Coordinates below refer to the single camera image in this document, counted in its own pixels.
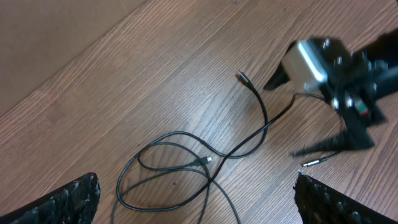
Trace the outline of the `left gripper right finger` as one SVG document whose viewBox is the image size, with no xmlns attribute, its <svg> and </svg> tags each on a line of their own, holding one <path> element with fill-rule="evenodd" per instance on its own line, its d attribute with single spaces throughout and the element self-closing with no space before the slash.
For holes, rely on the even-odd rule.
<svg viewBox="0 0 398 224">
<path fill-rule="evenodd" d="M 294 200 L 303 224 L 397 224 L 326 184 L 299 173 Z"/>
</svg>

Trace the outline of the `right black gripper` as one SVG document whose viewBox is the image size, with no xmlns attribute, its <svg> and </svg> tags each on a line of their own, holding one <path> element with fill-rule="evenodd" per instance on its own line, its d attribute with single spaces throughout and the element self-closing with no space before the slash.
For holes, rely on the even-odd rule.
<svg viewBox="0 0 398 224">
<path fill-rule="evenodd" d="M 386 121 L 376 101 L 389 94 L 389 38 L 381 36 L 351 53 L 338 39 L 310 39 L 320 52 L 328 80 L 320 85 L 325 99 L 345 121 L 346 129 L 336 136 L 292 152 L 293 157 L 322 151 L 369 149 L 374 142 L 367 128 Z M 263 89 L 273 91 L 290 81 L 283 59 L 297 43 L 292 41 Z"/>
</svg>

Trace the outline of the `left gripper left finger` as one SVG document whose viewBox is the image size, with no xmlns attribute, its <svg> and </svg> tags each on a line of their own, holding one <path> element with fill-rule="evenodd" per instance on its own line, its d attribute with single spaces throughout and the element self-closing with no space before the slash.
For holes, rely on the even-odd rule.
<svg viewBox="0 0 398 224">
<path fill-rule="evenodd" d="M 93 223 L 100 201 L 98 176 L 89 172 L 1 217 L 1 223 Z"/>
</svg>

